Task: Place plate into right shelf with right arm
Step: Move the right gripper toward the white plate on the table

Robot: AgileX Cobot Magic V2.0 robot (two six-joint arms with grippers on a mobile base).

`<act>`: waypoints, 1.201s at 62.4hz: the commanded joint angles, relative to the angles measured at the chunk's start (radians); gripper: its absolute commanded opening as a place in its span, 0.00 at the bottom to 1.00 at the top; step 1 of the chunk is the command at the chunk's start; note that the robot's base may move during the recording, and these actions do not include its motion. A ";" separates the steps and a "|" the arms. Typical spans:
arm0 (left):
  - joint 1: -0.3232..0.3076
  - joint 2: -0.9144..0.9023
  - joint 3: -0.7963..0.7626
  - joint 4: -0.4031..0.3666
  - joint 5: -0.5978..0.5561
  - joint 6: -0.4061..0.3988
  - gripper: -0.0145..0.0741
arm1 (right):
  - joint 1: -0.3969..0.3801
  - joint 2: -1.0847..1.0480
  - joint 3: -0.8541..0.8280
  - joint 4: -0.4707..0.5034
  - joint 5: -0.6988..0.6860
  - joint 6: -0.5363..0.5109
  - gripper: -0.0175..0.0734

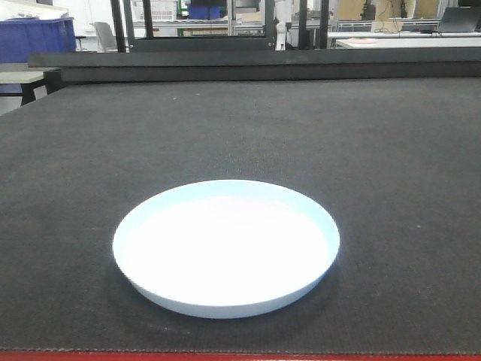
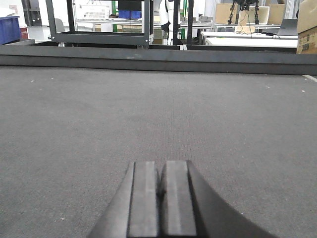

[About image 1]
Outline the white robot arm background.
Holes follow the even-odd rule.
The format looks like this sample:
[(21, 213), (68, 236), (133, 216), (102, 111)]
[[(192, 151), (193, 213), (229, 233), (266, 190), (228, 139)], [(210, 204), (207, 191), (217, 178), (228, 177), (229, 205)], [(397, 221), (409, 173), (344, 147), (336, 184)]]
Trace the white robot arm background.
[(275, 0), (274, 17), (277, 20), (275, 50), (285, 50), (289, 24), (292, 22), (291, 2), (289, 0)]

